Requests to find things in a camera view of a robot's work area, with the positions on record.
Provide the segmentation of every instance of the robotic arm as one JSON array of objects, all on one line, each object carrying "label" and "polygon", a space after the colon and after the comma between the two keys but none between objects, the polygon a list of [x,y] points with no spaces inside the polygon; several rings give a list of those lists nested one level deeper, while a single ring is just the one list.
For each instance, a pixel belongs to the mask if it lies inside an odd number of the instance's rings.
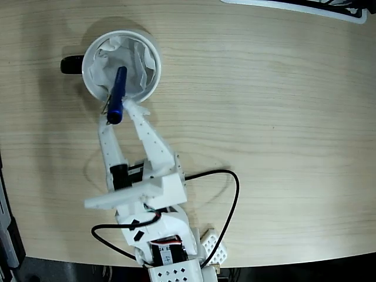
[{"label": "robotic arm", "polygon": [[148,268],[152,282],[215,282],[213,266],[202,263],[207,254],[198,229],[190,228],[187,214],[179,204],[187,201],[184,173],[168,143],[145,119],[149,111],[124,98],[123,107],[142,141],[147,158],[130,166],[120,150],[106,115],[99,118],[99,140],[106,169],[108,194],[85,200],[85,207],[116,209],[118,224],[135,224],[161,217],[153,224],[121,229],[140,265]]}]

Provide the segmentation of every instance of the blue marker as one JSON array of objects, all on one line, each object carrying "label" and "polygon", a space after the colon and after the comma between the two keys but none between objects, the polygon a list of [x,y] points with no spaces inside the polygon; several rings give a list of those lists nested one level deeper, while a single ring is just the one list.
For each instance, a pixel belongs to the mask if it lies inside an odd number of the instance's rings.
[{"label": "blue marker", "polygon": [[121,66],[117,71],[107,112],[107,121],[112,125],[117,125],[123,119],[122,100],[125,96],[125,83],[127,79],[127,68],[125,66]]}]

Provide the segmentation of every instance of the white 3d-printed part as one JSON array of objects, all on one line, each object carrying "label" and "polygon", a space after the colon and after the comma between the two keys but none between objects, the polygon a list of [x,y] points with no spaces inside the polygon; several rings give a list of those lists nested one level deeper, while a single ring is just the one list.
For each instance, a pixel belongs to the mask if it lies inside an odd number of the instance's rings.
[{"label": "white 3d-printed part", "polygon": [[203,282],[198,259],[148,269],[152,282]]},{"label": "white 3d-printed part", "polygon": [[[206,251],[206,257],[213,251],[214,246],[218,242],[218,234],[214,229],[209,229],[200,240],[202,246]],[[221,242],[214,256],[211,258],[208,264],[219,263],[222,264],[227,258],[227,250],[224,244]]]}]

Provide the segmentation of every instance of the cup handle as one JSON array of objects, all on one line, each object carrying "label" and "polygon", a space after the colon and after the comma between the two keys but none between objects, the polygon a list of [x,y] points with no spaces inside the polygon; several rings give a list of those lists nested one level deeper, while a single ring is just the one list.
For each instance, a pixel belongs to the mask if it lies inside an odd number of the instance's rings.
[{"label": "cup handle", "polygon": [[80,75],[83,55],[68,56],[61,60],[60,71],[66,75]]}]

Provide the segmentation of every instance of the wood grain surface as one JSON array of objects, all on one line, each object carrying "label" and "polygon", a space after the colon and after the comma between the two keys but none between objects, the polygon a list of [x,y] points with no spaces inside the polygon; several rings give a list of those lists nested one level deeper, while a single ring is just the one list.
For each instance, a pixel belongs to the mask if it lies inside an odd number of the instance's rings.
[{"label": "wood grain surface", "polygon": [[[90,235],[114,211],[106,193],[100,104],[60,60],[101,34],[141,28],[163,73],[143,103],[187,174],[227,167],[241,181],[224,266],[325,260],[376,251],[376,16],[356,25],[219,0],[2,1],[0,150],[28,256],[134,266]],[[116,128],[130,161],[132,124]],[[220,230],[226,176],[192,180],[192,226]],[[101,233],[131,251],[118,230]]]}]

